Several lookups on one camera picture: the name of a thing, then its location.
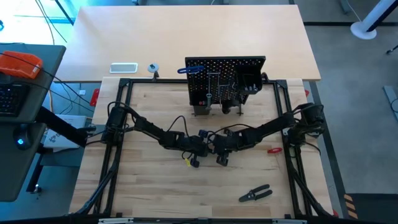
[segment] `red handle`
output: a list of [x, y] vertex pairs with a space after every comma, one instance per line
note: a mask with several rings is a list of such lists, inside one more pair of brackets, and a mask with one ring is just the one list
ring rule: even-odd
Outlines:
[[280, 152], [282, 152], [282, 148], [281, 147], [268, 149], [268, 153], [269, 154], [276, 154], [276, 153], [280, 153]]
[[93, 96], [91, 97], [90, 101], [90, 106], [96, 106], [97, 105], [97, 100], [98, 100], [98, 95], [100, 94], [100, 89], [95, 89]]

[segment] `black pegboard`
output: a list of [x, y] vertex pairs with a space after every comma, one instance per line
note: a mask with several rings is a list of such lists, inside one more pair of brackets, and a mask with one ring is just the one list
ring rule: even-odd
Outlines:
[[204, 70], [187, 74], [190, 104], [197, 106], [198, 96], [200, 100], [206, 100], [206, 94], [210, 93], [211, 104], [218, 104], [224, 100], [239, 100], [245, 104], [248, 95], [238, 90], [238, 78], [235, 67], [237, 65], [263, 66], [265, 56], [253, 57], [187, 57], [186, 67], [202, 65]]

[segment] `white stand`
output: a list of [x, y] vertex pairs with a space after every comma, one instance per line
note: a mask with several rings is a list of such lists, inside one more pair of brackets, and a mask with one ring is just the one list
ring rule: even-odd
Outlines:
[[377, 34], [375, 28], [394, 10], [396, 1], [398, 0], [380, 0], [362, 22], [351, 25], [351, 32], [363, 40], [375, 38]]

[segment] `wrench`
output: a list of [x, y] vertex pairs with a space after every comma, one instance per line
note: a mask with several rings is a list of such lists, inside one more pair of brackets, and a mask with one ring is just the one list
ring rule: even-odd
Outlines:
[[207, 93], [206, 97], [207, 97], [207, 106], [206, 106], [205, 109], [206, 110], [211, 110], [211, 97], [212, 97], [211, 93]]

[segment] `wooden table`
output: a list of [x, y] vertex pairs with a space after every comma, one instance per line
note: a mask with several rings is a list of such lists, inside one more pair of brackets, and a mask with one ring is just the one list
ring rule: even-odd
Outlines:
[[81, 7], [57, 77], [100, 82], [111, 63], [137, 62], [133, 76], [157, 63], [160, 77], [185, 78], [185, 57], [258, 55], [271, 79], [320, 80], [296, 5]]
[[[104, 78], [93, 118], [95, 124], [106, 122], [106, 105], [115, 100], [118, 83], [119, 78]], [[307, 102], [301, 80], [288, 80], [288, 85], [293, 108]], [[215, 115], [194, 117], [184, 84], [134, 84], [130, 105], [163, 129], [177, 116], [184, 115], [190, 134], [235, 123], [259, 126], [277, 117], [274, 91], [267, 85], [249, 97], [242, 116], [234, 113], [237, 108], [230, 114], [222, 114], [221, 109], [213, 105], [211, 113]], [[172, 129], [183, 131], [183, 122], [177, 121]], [[314, 139], [308, 141], [316, 144]], [[280, 133], [264, 138], [254, 149], [231, 153], [228, 167], [218, 165], [216, 156], [209, 155], [200, 157], [200, 167], [195, 169], [186, 166], [181, 152], [163, 149], [145, 134], [126, 133], [113, 215], [123, 212], [124, 217], [283, 218], [286, 213], [293, 214], [285, 158], [283, 154], [269, 155], [267, 150], [273, 147], [282, 147]], [[104, 151], [105, 146], [100, 143], [86, 147], [71, 212], [77, 211], [97, 187]], [[331, 213], [318, 151], [310, 146], [302, 147], [302, 160], [308, 188]], [[263, 184], [271, 185], [274, 192], [271, 196], [238, 202], [240, 196]], [[303, 210], [302, 197], [299, 202]]]

